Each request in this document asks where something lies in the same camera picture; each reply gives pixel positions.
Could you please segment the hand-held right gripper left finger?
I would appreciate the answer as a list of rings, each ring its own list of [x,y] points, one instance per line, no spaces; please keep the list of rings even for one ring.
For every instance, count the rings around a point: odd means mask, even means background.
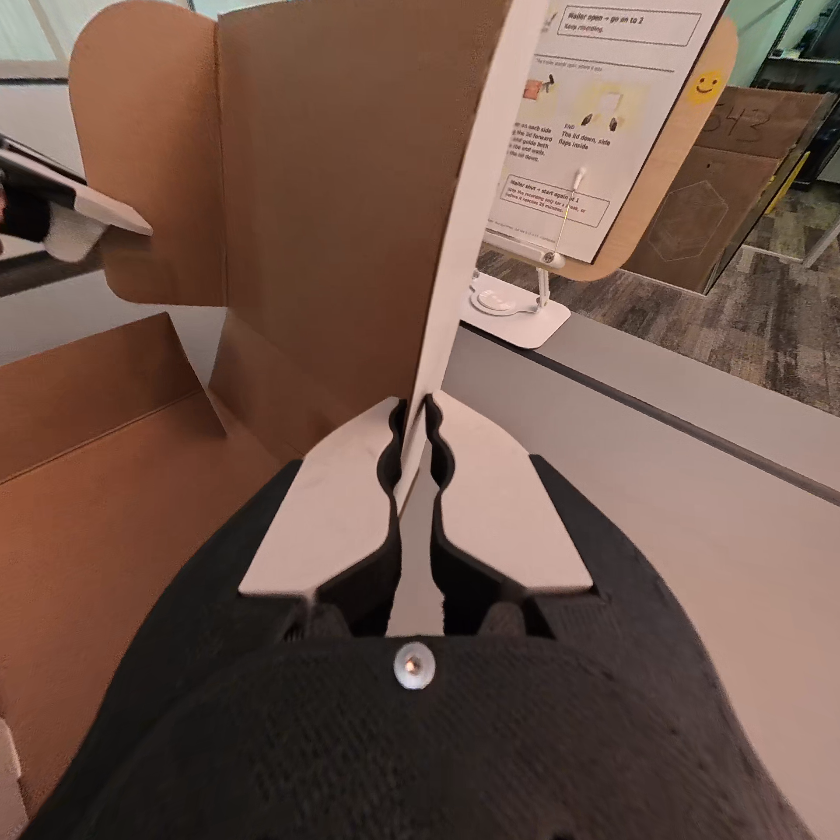
[[[402,447],[403,400],[391,396],[309,451],[238,593],[334,606],[353,635],[383,635],[402,574]]]

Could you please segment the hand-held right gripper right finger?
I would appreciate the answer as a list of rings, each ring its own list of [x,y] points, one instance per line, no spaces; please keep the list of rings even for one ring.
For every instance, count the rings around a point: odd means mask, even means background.
[[[425,397],[425,417],[444,634],[477,635],[494,607],[510,604],[525,631],[545,635],[537,600],[589,594],[594,582],[530,453],[445,392]]]

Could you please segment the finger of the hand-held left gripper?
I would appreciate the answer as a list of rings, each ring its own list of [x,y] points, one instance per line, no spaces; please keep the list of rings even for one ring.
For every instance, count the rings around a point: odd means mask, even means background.
[[[97,192],[83,176],[4,134],[2,180],[27,186],[49,203],[47,237],[19,239],[43,246],[54,259],[85,259],[110,227],[152,235],[152,227],[133,208]]]

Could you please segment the brown cardboard box with lid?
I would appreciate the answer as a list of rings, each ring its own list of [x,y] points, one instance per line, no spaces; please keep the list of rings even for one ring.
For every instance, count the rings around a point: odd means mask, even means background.
[[[207,390],[157,314],[2,366],[2,719],[35,817],[177,571],[279,466],[443,380],[542,2],[111,6],[70,105],[109,288],[225,307]]]

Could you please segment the cardboard box with hexagon print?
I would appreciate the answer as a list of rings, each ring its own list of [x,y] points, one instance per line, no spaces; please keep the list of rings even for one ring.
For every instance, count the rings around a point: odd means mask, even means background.
[[[793,152],[775,160],[694,146],[623,269],[706,293],[794,161]]]

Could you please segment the cardboard box with handwritten marking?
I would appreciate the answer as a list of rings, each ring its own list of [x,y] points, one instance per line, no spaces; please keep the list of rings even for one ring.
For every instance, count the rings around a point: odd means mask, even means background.
[[[834,93],[727,86],[695,146],[781,160],[821,124],[836,99]]]

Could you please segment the white tabletop stand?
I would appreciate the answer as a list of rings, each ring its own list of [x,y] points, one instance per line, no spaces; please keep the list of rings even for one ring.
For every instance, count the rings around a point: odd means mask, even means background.
[[[550,270],[565,266],[557,246],[544,248],[491,228],[483,243],[522,262],[533,264],[538,293],[474,269],[460,319],[492,337],[523,350],[536,350],[548,342],[571,317],[571,310],[550,298]]]

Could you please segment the thin white-tipped stick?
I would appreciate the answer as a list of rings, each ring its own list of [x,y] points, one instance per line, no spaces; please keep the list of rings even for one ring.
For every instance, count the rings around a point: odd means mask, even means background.
[[[577,170],[577,172],[574,174],[572,187],[570,189],[570,195],[569,195],[569,198],[567,199],[566,207],[565,207],[565,210],[564,210],[564,213],[563,213],[563,221],[562,221],[561,226],[560,226],[560,232],[559,232],[559,235],[556,239],[556,243],[555,243],[555,247],[554,247],[554,250],[555,250],[556,254],[560,253],[560,245],[561,245],[561,240],[562,240],[562,237],[563,237],[563,234],[564,234],[564,229],[567,225],[567,222],[568,222],[568,219],[569,219],[569,216],[570,216],[570,212],[571,212],[572,205],[574,203],[576,194],[577,194],[577,192],[579,190],[579,187],[581,186],[581,184],[582,184],[582,182],[585,178],[585,175],[586,175],[586,168],[583,167],[583,166],[580,167]]]

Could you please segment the white table leg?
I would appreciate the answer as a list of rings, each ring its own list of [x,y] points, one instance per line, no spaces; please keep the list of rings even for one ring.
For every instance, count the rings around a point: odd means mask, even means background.
[[[802,267],[804,269],[810,269],[814,266],[814,264],[822,257],[826,249],[833,243],[836,242],[839,236],[839,229],[840,229],[840,220],[837,217],[833,226],[831,226],[822,237],[817,241],[817,243],[811,248],[811,250],[807,253],[805,258],[802,261]]]

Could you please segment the white instruction sheet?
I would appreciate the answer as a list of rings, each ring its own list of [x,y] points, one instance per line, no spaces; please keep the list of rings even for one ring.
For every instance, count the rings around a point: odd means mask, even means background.
[[[591,264],[718,22],[722,1],[552,1],[487,228]]]

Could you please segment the yellow and black bar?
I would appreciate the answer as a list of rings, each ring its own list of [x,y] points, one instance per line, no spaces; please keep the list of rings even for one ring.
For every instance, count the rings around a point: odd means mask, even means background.
[[[763,214],[770,215],[774,211],[774,209],[778,206],[779,202],[784,199],[784,196],[789,191],[793,183],[795,182],[797,176],[799,175],[802,167],[807,162],[811,152],[808,150],[803,153],[800,160],[798,160],[796,166],[791,169],[791,172],[787,175],[784,182],[781,184],[780,189],[773,195],[772,200],[770,201],[769,205],[765,208]]]

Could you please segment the black shelf rack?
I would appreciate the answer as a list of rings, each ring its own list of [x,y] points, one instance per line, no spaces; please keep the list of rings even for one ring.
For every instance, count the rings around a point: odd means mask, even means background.
[[[752,88],[839,92],[839,2],[797,2]]]

